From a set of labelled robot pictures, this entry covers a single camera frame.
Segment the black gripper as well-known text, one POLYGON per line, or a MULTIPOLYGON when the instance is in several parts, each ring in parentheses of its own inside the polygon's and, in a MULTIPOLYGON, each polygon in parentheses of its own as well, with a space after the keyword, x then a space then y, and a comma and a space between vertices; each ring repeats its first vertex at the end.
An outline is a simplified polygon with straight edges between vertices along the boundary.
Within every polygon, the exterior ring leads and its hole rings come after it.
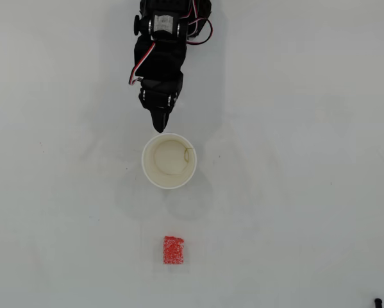
POLYGON ((150 109, 153 127, 158 133, 166 129, 181 92, 181 66, 186 52, 183 41, 155 41, 147 35, 139 36, 135 44, 134 75, 142 80, 139 99, 144 108, 150 109))

